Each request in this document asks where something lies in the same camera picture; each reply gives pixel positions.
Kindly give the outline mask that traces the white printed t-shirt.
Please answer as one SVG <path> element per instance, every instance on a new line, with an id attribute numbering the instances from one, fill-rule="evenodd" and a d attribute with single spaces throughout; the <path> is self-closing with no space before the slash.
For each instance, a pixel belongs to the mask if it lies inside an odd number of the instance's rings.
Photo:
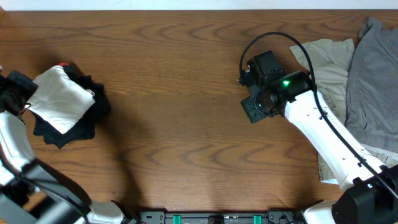
<path id="1" fill-rule="evenodd" d="M 95 103 L 94 93 L 69 78 L 56 65 L 35 78 L 39 87 L 29 99 L 29 110 L 65 134 Z"/>

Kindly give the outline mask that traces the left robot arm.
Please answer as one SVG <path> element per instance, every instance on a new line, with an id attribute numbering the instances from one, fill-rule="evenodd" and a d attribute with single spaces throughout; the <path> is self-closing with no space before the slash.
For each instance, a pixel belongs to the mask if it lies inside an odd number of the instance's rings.
<path id="1" fill-rule="evenodd" d="M 21 118 L 38 86 L 13 70 L 1 77 L 1 220 L 7 223 L 139 223 L 120 203 L 95 202 L 36 158 Z"/>

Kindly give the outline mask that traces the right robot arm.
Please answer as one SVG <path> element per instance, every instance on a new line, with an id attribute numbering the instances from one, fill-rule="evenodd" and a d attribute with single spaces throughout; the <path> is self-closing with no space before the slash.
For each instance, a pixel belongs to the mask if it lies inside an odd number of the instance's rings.
<path id="1" fill-rule="evenodd" d="M 311 142 L 343 191 L 336 202 L 319 202 L 301 212 L 305 223 L 397 223 L 397 168 L 387 167 L 354 138 L 313 91 L 303 71 L 280 67 L 272 51 L 247 62 L 240 84 L 250 92 L 241 104 L 250 122 L 278 114 Z"/>

